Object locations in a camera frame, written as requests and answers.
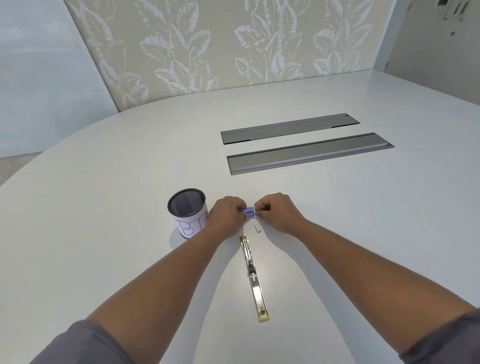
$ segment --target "person's left hand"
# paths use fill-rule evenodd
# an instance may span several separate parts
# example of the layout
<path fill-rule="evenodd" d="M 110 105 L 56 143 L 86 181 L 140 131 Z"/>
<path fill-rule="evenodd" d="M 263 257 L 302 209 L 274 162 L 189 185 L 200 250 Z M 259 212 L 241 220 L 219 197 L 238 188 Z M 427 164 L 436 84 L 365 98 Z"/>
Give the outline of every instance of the person's left hand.
<path fill-rule="evenodd" d="M 239 197 L 221 198 L 210 210 L 204 230 L 211 232 L 220 242 L 235 235 L 250 219 L 247 214 L 238 213 L 238 208 L 246 207 L 245 201 Z"/>

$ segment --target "gray sleeve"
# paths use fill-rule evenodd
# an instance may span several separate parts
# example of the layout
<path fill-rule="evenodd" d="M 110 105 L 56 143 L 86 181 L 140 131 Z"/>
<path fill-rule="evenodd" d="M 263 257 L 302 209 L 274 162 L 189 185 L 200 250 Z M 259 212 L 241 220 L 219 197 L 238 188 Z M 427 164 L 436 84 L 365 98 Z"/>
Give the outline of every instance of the gray sleeve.
<path fill-rule="evenodd" d="M 99 324 L 75 322 L 31 364 L 134 364 L 120 344 Z"/>
<path fill-rule="evenodd" d="M 399 357 L 405 364 L 480 363 L 480 309 L 440 326 Z"/>

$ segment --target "black rim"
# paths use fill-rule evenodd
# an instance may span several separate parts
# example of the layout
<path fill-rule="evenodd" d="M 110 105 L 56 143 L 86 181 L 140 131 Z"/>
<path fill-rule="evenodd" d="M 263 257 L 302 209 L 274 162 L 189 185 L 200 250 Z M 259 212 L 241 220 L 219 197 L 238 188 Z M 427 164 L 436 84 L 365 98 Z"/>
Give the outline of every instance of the black rim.
<path fill-rule="evenodd" d="M 172 197 L 170 197 L 170 199 L 168 200 L 168 203 L 167 203 L 168 212 L 169 212 L 170 214 L 172 214 L 173 216 L 177 217 L 177 218 L 189 218 L 190 216 L 193 216 L 193 215 L 198 214 L 198 213 L 200 212 L 200 211 L 197 211 L 197 212 L 195 212 L 195 213 L 193 213 L 193 214 L 190 214 L 190 215 L 188 215 L 188 216 L 177 216 L 177 215 L 175 215 L 175 214 L 172 212 L 172 210 L 170 209 L 170 204 L 172 203 L 173 199 L 174 199 L 175 197 L 177 197 L 178 195 L 180 195 L 181 193 L 187 192 L 187 191 L 196 191 L 196 192 L 199 192 L 199 193 L 202 195 L 202 207 L 205 205 L 205 194 L 204 194 L 202 191 L 197 190 L 196 188 L 186 188 L 186 189 L 184 189 L 184 190 L 178 191 L 176 194 L 174 194 Z"/>

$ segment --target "person's left arm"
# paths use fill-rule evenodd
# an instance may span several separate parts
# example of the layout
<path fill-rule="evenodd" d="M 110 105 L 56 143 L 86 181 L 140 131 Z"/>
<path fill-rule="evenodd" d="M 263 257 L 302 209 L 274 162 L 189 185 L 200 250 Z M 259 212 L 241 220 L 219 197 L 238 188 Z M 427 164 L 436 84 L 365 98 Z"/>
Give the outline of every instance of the person's left arm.
<path fill-rule="evenodd" d="M 197 284 L 219 245 L 248 215 L 238 197 L 218 200 L 207 225 L 60 334 L 32 364 L 157 364 L 182 322 Z"/>

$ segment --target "black mesh cup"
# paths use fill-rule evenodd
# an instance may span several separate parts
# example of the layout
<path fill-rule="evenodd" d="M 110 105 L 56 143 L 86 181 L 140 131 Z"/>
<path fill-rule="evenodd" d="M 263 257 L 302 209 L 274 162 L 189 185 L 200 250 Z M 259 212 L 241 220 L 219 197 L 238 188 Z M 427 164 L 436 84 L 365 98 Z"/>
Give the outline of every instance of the black mesh cup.
<path fill-rule="evenodd" d="M 205 194 L 195 188 L 187 188 L 174 194 L 168 201 L 168 211 L 175 216 L 180 234 L 190 238 L 206 225 L 208 209 Z"/>

